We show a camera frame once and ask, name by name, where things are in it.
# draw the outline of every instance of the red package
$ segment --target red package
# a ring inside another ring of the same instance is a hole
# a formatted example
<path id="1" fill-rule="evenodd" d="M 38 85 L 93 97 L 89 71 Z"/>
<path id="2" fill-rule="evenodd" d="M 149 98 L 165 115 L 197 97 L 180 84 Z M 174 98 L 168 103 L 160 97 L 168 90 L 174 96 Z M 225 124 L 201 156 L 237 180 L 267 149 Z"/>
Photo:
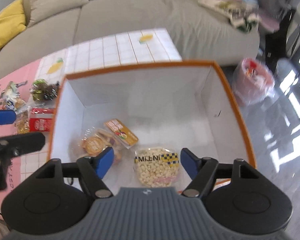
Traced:
<path id="1" fill-rule="evenodd" d="M 31 132 L 49 132 L 55 109 L 32 108 L 29 118 Z"/>

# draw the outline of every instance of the beige sofa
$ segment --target beige sofa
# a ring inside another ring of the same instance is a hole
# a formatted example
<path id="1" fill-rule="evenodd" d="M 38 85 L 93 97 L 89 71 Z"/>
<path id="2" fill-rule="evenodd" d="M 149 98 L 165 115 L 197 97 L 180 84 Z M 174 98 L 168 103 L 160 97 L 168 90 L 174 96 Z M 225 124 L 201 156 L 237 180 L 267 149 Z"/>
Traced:
<path id="1" fill-rule="evenodd" d="M 24 0 L 27 19 L 30 5 Z M 0 78 L 40 57 L 94 38 L 164 27 L 184 59 L 211 59 L 221 66 L 255 57 L 257 29 L 245 34 L 197 0 L 89 0 L 82 8 L 27 28 L 0 51 Z"/>

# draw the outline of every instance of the floor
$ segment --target floor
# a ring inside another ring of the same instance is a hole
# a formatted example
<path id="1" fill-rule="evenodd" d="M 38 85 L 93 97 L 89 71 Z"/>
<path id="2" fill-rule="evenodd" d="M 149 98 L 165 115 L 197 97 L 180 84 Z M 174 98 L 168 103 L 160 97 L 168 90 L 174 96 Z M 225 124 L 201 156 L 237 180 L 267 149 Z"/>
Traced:
<path id="1" fill-rule="evenodd" d="M 287 233 L 300 240 L 300 80 L 288 61 L 278 63 L 274 96 L 241 108 L 258 170 L 293 204 Z M 234 68 L 223 69 L 232 82 Z"/>

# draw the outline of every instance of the white box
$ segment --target white box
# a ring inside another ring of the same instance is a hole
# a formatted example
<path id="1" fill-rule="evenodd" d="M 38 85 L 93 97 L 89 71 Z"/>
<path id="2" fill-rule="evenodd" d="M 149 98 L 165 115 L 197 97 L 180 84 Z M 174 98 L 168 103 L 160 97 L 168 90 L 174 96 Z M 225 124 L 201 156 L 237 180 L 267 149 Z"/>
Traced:
<path id="1" fill-rule="evenodd" d="M 139 64 L 67 75 L 58 99 L 50 158 L 73 161 L 72 149 L 85 131 L 103 128 L 113 118 L 124 123 L 141 146 L 167 145 L 178 153 L 186 147 L 220 163 L 242 158 L 256 166 L 244 121 L 215 62 Z M 104 177 L 114 194 L 120 187 L 141 187 L 133 165 L 132 151 Z M 183 190 L 190 181 L 181 167 L 176 189 Z"/>

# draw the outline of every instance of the bag of nuts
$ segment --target bag of nuts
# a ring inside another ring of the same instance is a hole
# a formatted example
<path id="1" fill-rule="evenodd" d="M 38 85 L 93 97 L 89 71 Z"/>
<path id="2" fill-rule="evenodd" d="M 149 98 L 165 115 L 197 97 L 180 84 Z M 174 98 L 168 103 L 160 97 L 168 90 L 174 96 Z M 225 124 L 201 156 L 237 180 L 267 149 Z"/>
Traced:
<path id="1" fill-rule="evenodd" d="M 177 179 L 179 157 L 175 151 L 163 147 L 136 151 L 135 172 L 147 187 L 170 187 Z"/>

